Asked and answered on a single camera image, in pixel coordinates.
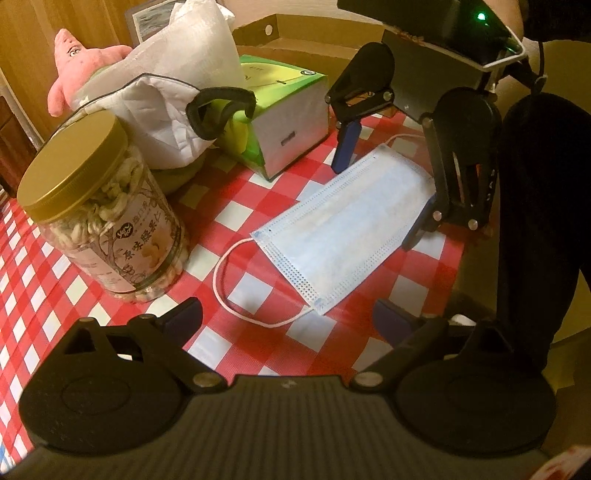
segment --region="picture frame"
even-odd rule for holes
[[[174,4],[183,4],[186,0],[148,0],[125,12],[127,28],[137,47],[152,35],[168,25]]]

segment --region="gold jar lid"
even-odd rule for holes
[[[111,112],[84,117],[37,154],[19,185],[18,203],[37,223],[66,216],[113,175],[127,145],[127,134]]]

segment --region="metal pin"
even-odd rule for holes
[[[201,388],[212,388],[222,383],[222,377],[215,372],[203,372],[193,377],[193,383]]]
[[[384,378],[377,372],[361,372],[355,375],[354,380],[360,387],[374,388],[380,385]]]

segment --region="surgical face mask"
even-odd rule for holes
[[[214,292],[229,312],[278,327],[310,310],[323,315],[349,295],[400,245],[428,199],[433,179],[386,144],[235,244],[218,262]],[[294,318],[266,324],[234,312],[217,292],[217,273],[238,245],[255,241],[310,306]]]

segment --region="pink plush toy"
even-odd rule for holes
[[[51,116],[60,116],[66,108],[71,110],[74,95],[94,73],[123,60],[132,50],[127,45],[84,48],[65,28],[57,33],[55,44],[58,78],[47,96],[47,109]]]

